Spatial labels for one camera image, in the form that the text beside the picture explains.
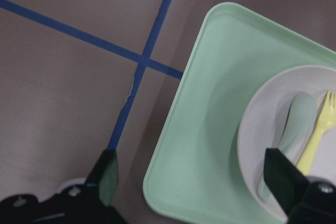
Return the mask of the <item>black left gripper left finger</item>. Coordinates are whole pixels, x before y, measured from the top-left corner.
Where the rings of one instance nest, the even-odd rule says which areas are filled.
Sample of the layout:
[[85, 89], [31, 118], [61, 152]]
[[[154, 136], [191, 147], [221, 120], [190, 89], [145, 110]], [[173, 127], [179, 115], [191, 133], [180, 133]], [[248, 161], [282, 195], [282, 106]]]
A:
[[88, 175], [85, 186], [97, 192], [105, 207], [112, 206], [118, 186], [118, 159], [116, 150], [104, 150]]

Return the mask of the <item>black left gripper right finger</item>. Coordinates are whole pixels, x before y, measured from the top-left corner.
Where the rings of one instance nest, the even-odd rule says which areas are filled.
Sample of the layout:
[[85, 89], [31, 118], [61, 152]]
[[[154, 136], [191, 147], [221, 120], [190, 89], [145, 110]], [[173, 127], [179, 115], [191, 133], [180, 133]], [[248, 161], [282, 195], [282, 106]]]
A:
[[308, 179], [277, 148], [266, 149], [263, 172], [270, 192], [286, 216], [290, 216], [308, 188]]

